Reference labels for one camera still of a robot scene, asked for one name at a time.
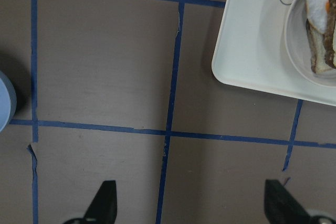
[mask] fried egg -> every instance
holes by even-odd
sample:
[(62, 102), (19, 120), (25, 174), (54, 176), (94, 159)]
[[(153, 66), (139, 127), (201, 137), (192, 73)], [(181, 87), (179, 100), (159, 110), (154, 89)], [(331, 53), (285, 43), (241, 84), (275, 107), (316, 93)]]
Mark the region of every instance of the fried egg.
[(321, 34), (324, 34), (327, 27), (327, 16), (329, 10), (328, 0), (306, 0), (307, 18), (309, 23)]

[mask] white tray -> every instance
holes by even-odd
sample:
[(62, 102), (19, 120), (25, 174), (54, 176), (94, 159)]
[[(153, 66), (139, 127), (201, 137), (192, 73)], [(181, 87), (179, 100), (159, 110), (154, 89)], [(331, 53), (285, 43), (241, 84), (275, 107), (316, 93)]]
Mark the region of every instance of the white tray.
[(286, 52), (292, 0), (227, 0), (212, 61), (222, 83), (336, 106), (336, 88), (302, 77)]

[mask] light blue cup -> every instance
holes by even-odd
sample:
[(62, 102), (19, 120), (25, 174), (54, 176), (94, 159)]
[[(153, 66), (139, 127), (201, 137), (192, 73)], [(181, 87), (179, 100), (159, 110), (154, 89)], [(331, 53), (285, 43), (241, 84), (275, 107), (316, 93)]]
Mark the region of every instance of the light blue cup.
[(0, 71), (0, 132), (12, 119), (16, 109), (16, 94), (10, 80)]

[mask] bowl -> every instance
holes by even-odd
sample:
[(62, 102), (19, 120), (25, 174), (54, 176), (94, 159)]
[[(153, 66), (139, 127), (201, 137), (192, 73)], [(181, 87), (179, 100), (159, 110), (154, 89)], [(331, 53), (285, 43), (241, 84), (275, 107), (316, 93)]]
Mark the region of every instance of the bowl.
[(10, 80), (0, 71), (0, 132), (12, 119), (16, 109), (16, 94)]
[(307, 80), (324, 87), (336, 87), (336, 69), (321, 74), (311, 70), (311, 51), (306, 32), (306, 0), (293, 0), (285, 21), (287, 54), (296, 70)]

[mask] egg yolk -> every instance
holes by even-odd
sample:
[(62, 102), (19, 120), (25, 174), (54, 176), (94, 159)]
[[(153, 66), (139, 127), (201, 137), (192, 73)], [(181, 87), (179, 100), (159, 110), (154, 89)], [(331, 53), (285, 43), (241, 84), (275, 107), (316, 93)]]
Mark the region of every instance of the egg yolk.
[(330, 5), (329, 5), (329, 1), (327, 1), (325, 4), (325, 10), (327, 11), (327, 13), (329, 12), (329, 9), (330, 9)]

